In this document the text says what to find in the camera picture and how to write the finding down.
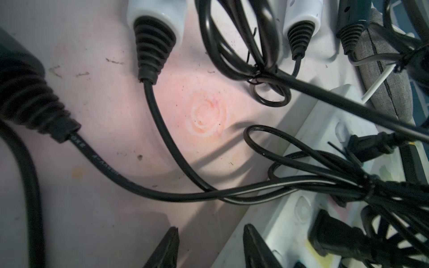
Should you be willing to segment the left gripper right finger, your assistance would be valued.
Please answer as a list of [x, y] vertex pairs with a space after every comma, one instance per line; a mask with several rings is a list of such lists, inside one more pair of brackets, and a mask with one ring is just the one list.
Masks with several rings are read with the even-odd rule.
[[281, 268], [268, 245], [252, 224], [244, 226], [245, 264], [247, 268]]

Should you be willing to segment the white power strip coloured sockets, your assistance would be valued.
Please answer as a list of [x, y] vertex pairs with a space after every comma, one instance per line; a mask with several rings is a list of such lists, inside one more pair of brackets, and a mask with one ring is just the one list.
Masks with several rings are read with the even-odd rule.
[[[351, 136], [374, 135], [377, 132], [373, 123], [319, 101], [297, 132], [296, 138], [313, 149], [338, 154]], [[335, 268], [340, 263], [340, 257], [322, 257], [308, 241], [316, 216], [323, 209], [350, 226], [361, 227], [360, 212], [364, 206], [362, 202], [355, 202], [342, 208], [329, 195], [304, 191], [252, 206], [213, 266], [245, 267], [244, 227], [252, 224], [282, 267], [291, 268], [296, 262], [301, 262], [308, 268]]]

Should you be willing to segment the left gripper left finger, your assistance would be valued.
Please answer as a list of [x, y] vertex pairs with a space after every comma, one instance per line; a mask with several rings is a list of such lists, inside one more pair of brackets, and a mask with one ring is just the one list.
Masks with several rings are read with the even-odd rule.
[[171, 227], [143, 268], [176, 268], [179, 251], [179, 231]]

